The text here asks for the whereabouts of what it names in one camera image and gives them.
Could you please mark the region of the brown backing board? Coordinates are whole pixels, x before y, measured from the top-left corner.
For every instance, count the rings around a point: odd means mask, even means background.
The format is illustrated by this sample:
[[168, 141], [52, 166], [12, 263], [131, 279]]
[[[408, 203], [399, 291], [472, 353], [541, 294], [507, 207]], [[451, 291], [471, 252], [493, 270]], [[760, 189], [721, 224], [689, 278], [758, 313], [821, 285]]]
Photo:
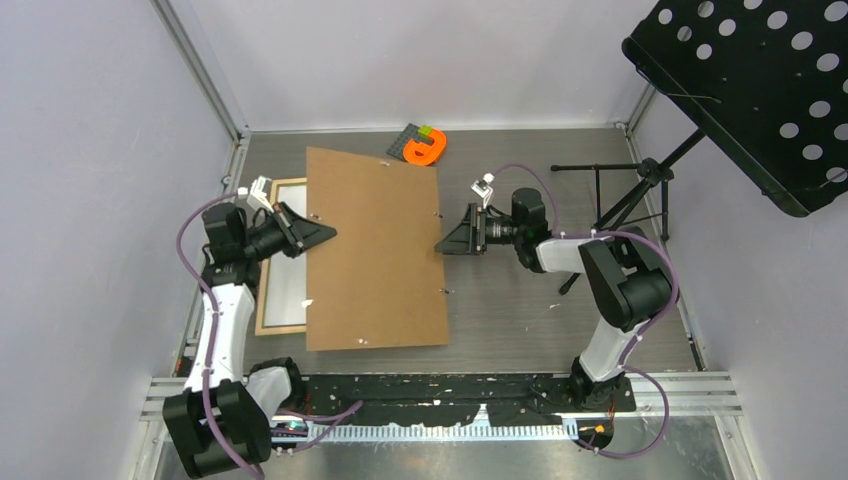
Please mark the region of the brown backing board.
[[450, 341], [437, 172], [308, 147], [307, 213], [337, 234], [307, 253], [312, 352]]

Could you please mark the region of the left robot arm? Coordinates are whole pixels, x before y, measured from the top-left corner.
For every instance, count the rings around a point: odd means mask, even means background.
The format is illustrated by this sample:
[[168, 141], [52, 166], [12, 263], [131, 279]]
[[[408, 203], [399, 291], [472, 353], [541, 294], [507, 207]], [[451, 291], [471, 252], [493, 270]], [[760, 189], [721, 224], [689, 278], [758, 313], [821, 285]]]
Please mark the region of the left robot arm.
[[261, 264], [276, 254], [296, 259], [334, 238], [330, 226], [304, 218], [286, 203], [245, 210], [222, 197], [194, 212], [207, 236], [204, 266], [184, 265], [202, 291], [201, 338], [182, 391], [165, 399], [162, 417], [192, 479], [243, 469], [260, 478], [271, 455], [271, 421], [298, 412], [307, 398], [289, 357], [244, 369], [248, 324], [258, 304]]

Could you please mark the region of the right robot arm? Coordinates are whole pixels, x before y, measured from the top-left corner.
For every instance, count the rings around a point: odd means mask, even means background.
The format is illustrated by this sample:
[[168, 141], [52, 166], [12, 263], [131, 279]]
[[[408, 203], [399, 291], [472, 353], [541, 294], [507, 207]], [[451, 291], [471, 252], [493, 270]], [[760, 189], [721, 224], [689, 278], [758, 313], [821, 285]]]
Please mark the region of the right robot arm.
[[434, 249], [482, 255], [491, 245], [511, 246], [520, 264], [534, 273], [587, 279], [600, 320], [572, 363], [565, 399], [579, 410], [609, 405], [631, 352], [678, 299], [679, 281], [668, 257], [638, 229], [555, 236], [541, 193], [533, 188], [513, 192], [508, 214], [469, 204]]

